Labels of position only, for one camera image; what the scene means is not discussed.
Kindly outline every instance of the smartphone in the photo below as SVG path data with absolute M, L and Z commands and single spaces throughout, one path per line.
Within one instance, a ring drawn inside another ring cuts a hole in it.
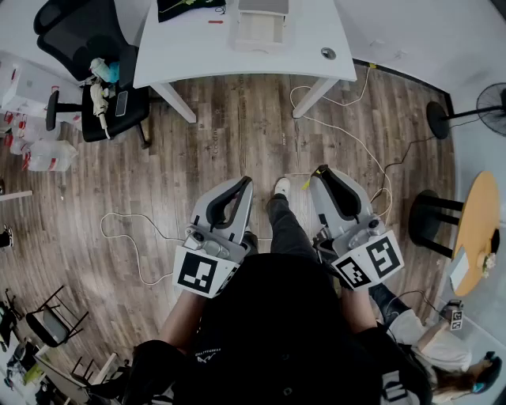
M 116 101 L 116 116 L 121 117 L 127 112 L 128 92 L 121 92 L 118 94 Z

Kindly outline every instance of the round wooden table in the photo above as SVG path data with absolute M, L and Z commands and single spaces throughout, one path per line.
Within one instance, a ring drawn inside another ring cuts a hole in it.
M 481 172 L 474 179 L 466 202 L 439 199 L 430 190 L 415 199 L 410 212 L 410 237 L 420 246 L 454 259 L 460 248 L 466 251 L 469 270 L 455 291 L 458 296 L 468 294 L 481 280 L 483 259 L 491 252 L 491 240 L 500 225 L 500 202 L 497 182 L 491 172 Z M 441 209 L 462 211 L 459 218 L 441 213 Z M 440 222 L 459 227 L 455 248 L 444 247 L 432 239 Z

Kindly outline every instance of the white cable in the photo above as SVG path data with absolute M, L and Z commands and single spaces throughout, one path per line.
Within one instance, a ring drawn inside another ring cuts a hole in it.
M 131 218 L 131 217 L 140 217 L 140 218 L 144 218 L 144 219 L 147 219 L 149 221 L 149 223 L 153 226 L 154 229 L 157 230 L 157 232 L 160 234 L 161 237 L 163 237 L 165 240 L 177 240 L 179 242 L 184 242 L 184 240 L 182 239 L 179 239 L 179 238 L 176 238 L 176 237 L 166 237 L 164 236 L 164 234 L 162 232 L 160 232 L 160 230 L 157 228 L 157 226 L 153 223 L 153 221 L 151 221 L 148 217 L 146 217 L 145 215 L 142 215 L 142 214 L 118 214 L 117 212 L 109 212 L 107 214 L 105 214 L 102 219 L 100 220 L 100 231 L 102 232 L 102 236 L 106 239 L 115 239 L 115 238 L 119 238 L 119 237 L 127 237 L 128 239 L 130 239 L 132 242 L 134 242 L 134 247 L 135 247 L 135 255 L 137 256 L 137 267 L 139 269 L 139 277 L 141 278 L 141 281 L 146 284 L 147 286 L 155 286 L 156 284 L 158 284 L 160 281 L 162 281 L 164 278 L 166 277 L 169 277 L 172 275 L 172 273 L 168 273 L 168 274 L 165 274 L 163 276 L 161 276 L 158 280 L 156 280 L 155 282 L 146 282 L 144 280 L 144 278 L 142 278 L 142 273 L 141 273 L 141 260 L 139 258 L 139 250 L 137 248 L 137 244 L 135 243 L 135 240 L 133 237 L 131 237 L 130 235 L 126 235 L 125 233 L 122 233 L 121 235 L 106 235 L 105 232 L 104 232 L 104 227 L 103 227 L 103 223 L 104 223 L 104 219 L 107 218 L 109 215 L 116 215 L 118 217 L 121 217 L 121 218 Z
M 368 68 L 367 74 L 365 75 L 365 83 L 364 83 L 364 88 L 362 89 L 361 96 L 358 99 L 356 99 L 355 101 L 351 101 L 350 103 L 347 103 L 347 104 L 341 104 L 341 103 L 338 103 L 337 101 L 331 100 L 330 98 L 327 98 L 327 97 L 322 97 L 322 98 L 325 99 L 325 100 L 330 101 L 331 103 L 337 104 L 337 105 L 339 105 L 341 107 L 347 107 L 347 106 L 349 106 L 351 104 L 354 104 L 354 103 L 362 100 L 362 97 L 364 96 L 364 93 L 365 93 L 365 89 L 367 88 L 367 83 L 368 83 L 369 73 L 370 72 L 371 72 L 371 67 Z M 290 92 L 290 103 L 292 103 L 292 106 L 294 108 L 295 108 L 295 104 L 293 103 L 293 92 L 295 90 L 298 90 L 298 89 L 311 89 L 311 87 L 306 86 L 306 85 L 301 85 L 301 86 L 298 86 L 298 87 L 295 87 L 295 88 L 292 89 L 292 91 Z M 387 190 L 389 192 L 389 194 L 390 194 L 390 204 L 389 204 L 387 210 L 385 210 L 385 212 L 383 212 L 380 215 L 380 216 L 383 216 L 383 215 L 385 215 L 387 213 L 387 219 L 385 220 L 385 226 L 386 226 L 388 224 L 388 219 L 390 218 L 390 212 L 391 212 L 391 208 L 393 206 L 394 196 L 393 196 L 393 192 L 392 192 L 392 185 L 391 185 L 390 177 L 388 177 L 388 175 L 385 173 L 385 171 L 383 170 L 383 167 L 380 165 L 380 163 L 378 162 L 378 160 L 369 151 L 369 149 L 367 149 L 367 146 L 359 138 L 357 138 L 356 136 L 351 135 L 348 131 L 346 131 L 346 130 L 340 128 L 340 127 L 336 127 L 334 125 L 330 125 L 328 123 L 323 123 L 321 121 L 318 121 L 317 119 L 314 119 L 314 118 L 311 118 L 311 117 L 308 117 L 308 116 L 305 116 L 305 115 L 302 115 L 302 118 L 309 119 L 311 121 L 314 121 L 316 123 L 324 125 L 325 127 L 334 128 L 336 130 L 340 130 L 340 131 L 344 132 L 345 134 L 349 135 L 350 137 L 352 137 L 353 139 L 355 139 L 357 142 L 359 142 L 364 147 L 365 151 L 369 154 L 369 156 L 372 157 L 372 159 L 374 160 L 374 162 L 378 165 L 379 170 L 385 175 L 385 178 L 388 180 L 388 189 L 384 188 L 384 190 Z M 374 196 L 376 197 L 382 190 L 383 189 L 378 190 L 374 194 Z

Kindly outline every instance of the paper on table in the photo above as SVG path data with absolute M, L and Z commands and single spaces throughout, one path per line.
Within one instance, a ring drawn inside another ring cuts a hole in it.
M 461 247 L 457 256 L 451 261 L 447 268 L 447 273 L 450 275 L 451 287 L 454 291 L 459 288 L 468 270 L 469 262 L 467 261 L 466 250 L 464 247 Z

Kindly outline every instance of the gray pants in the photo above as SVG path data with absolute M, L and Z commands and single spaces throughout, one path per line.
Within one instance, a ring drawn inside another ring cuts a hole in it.
M 315 249 L 311 246 L 306 232 L 300 227 L 294 213 L 290 210 L 288 200 L 283 194 L 276 194 L 267 203 L 267 213 L 273 234 L 270 245 L 271 253 L 302 256 L 315 262 L 318 261 Z M 257 236 L 246 232 L 244 239 L 252 246 L 249 255 L 257 255 L 259 253 Z

